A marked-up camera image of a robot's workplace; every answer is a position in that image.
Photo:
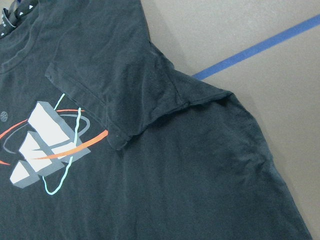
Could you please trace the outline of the black graphic t-shirt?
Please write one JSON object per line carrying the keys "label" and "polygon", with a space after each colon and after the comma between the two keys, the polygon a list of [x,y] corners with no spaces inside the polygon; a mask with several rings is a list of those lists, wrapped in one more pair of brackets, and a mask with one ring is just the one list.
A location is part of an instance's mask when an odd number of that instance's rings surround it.
{"label": "black graphic t-shirt", "polygon": [[309,240],[255,118],[177,71],[138,0],[0,11],[3,240]]}

